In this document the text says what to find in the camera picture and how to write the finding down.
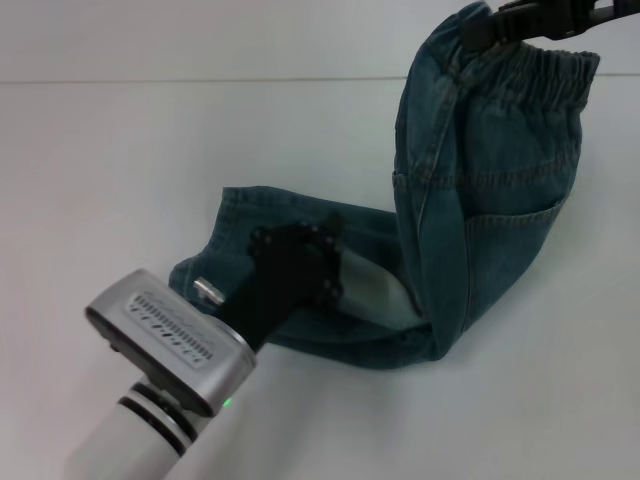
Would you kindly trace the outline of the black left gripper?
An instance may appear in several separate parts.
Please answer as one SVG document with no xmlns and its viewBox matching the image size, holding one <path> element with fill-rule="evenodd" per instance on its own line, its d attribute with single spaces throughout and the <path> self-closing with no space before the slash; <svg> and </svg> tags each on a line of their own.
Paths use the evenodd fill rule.
<svg viewBox="0 0 640 480">
<path fill-rule="evenodd" d="M 344 225 L 331 212 L 321 224 L 255 228 L 247 247 L 253 269 L 219 307 L 219 319 L 259 350 L 297 310 L 334 307 L 343 294 Z"/>
</svg>

